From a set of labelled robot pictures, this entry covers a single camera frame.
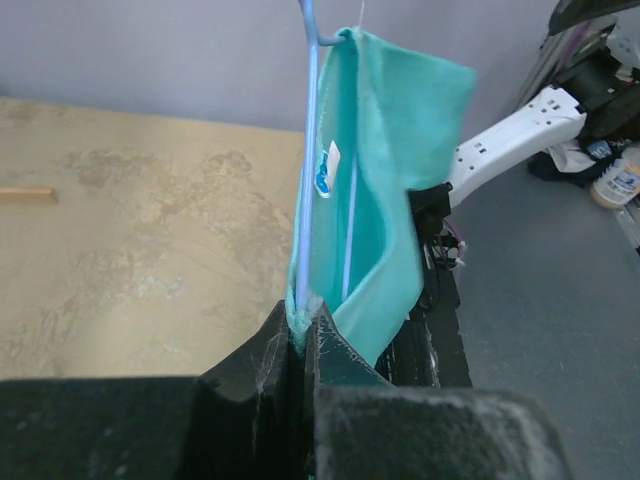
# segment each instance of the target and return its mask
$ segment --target white label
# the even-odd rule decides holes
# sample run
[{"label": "white label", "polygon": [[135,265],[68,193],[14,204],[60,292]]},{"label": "white label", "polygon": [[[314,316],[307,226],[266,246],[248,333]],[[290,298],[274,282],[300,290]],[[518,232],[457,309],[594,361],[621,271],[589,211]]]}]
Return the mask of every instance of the white label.
[{"label": "white label", "polygon": [[625,165],[624,159],[617,159],[593,186],[605,200],[615,205],[624,205],[640,188],[640,169],[634,165]]},{"label": "white label", "polygon": [[320,167],[316,173],[316,190],[322,198],[329,198],[333,192],[333,184],[340,165],[340,150],[335,142],[331,142],[328,152],[323,152]]}]

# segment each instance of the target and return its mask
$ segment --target turquoise towel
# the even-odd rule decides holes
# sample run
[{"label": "turquoise towel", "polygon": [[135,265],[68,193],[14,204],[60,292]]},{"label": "turquoise towel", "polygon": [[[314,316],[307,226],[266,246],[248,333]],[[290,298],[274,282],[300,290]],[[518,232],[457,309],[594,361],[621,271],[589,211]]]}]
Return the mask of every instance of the turquoise towel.
[{"label": "turquoise towel", "polygon": [[[475,74],[401,49],[359,28],[331,48],[320,76],[316,158],[340,154],[330,198],[314,191],[312,293],[324,299],[342,336],[370,364],[396,335],[422,289],[407,190],[444,182]],[[350,294],[341,299],[352,159],[358,188]],[[300,190],[287,278],[287,320],[302,352],[310,311],[296,311]]]}]

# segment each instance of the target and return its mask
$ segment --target white wall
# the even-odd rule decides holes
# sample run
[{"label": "white wall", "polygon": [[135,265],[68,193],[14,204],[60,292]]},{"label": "white wall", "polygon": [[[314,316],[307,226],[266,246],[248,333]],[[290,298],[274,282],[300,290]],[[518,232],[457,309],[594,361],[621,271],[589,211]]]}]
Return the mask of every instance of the white wall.
[{"label": "white wall", "polygon": [[[465,135],[507,113],[556,0],[366,0],[363,26],[469,65]],[[327,34],[362,0],[316,0]],[[0,0],[0,94],[302,130],[306,47],[296,0]]]}]

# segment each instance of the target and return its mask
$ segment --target wooden stick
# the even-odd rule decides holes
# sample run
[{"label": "wooden stick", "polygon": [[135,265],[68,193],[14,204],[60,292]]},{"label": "wooden stick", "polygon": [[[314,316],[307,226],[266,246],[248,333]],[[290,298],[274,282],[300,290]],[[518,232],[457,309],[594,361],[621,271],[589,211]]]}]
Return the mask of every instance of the wooden stick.
[{"label": "wooden stick", "polygon": [[0,187],[0,205],[53,205],[56,191],[50,187]]}]

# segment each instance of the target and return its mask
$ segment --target plastic bottle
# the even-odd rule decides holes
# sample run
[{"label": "plastic bottle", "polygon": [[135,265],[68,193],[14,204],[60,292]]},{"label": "plastic bottle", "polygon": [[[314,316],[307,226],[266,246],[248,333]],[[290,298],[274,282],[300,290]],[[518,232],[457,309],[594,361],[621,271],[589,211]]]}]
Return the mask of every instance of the plastic bottle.
[{"label": "plastic bottle", "polygon": [[627,147],[598,178],[591,197],[605,208],[622,208],[640,193],[640,144]]}]

